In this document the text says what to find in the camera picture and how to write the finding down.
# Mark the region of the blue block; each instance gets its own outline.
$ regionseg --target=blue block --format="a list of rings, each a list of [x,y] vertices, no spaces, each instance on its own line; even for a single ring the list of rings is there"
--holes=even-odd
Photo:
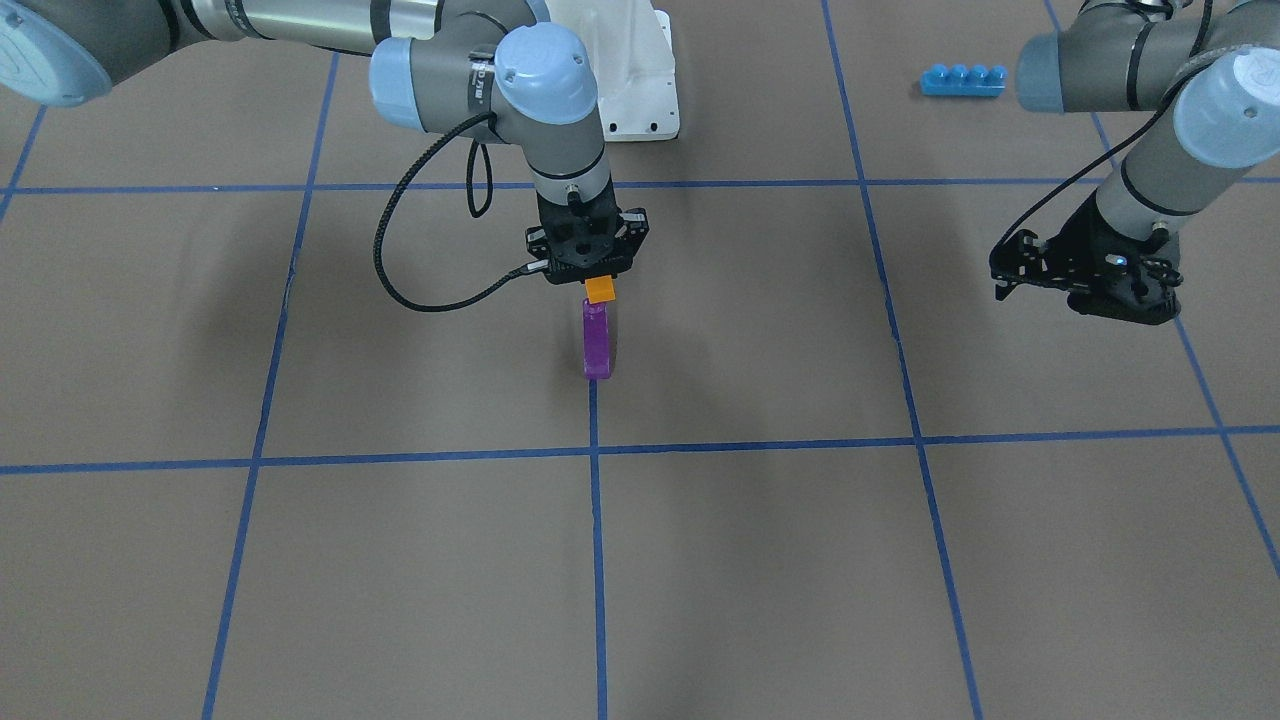
[[[1000,97],[1005,91],[1007,77],[1009,70],[1004,65],[996,65],[989,70],[982,65],[974,65],[972,69],[955,65],[948,70],[946,65],[940,64],[920,76],[920,92],[952,97]]]

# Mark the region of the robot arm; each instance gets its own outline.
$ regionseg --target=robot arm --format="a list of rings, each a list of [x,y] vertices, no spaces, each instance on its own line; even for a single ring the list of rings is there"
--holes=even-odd
[[[493,113],[463,135],[524,149],[540,220],[526,243],[549,282],[616,275],[646,217],[614,201],[586,49],[549,19],[544,0],[0,0],[0,82],[73,106],[204,40],[371,55],[389,122],[444,133]]]
[[[1187,0],[1089,0],[1071,28],[1023,50],[1033,111],[1156,110],[1146,135],[1061,232],[1020,231],[992,250],[996,297],[1065,290],[1082,314],[1160,324],[1180,310],[1178,233],[1280,151],[1280,1],[1244,0],[1201,20]]]

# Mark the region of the orange block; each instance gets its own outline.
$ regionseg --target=orange block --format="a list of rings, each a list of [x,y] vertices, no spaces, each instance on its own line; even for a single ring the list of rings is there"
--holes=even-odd
[[[609,275],[586,279],[588,302],[595,305],[598,302],[609,302],[617,299],[618,293],[613,290],[613,278]]]

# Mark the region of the white plastic base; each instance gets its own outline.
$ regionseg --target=white plastic base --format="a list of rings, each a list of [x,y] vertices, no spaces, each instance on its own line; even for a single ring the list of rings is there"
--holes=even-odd
[[[671,18],[650,0],[548,0],[552,20],[586,45],[609,142],[680,135]]]

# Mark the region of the purple block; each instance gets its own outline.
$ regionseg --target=purple block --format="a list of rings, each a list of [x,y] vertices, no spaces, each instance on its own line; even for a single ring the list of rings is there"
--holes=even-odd
[[[609,363],[609,314],[605,302],[582,301],[582,373],[589,380],[607,380]]]

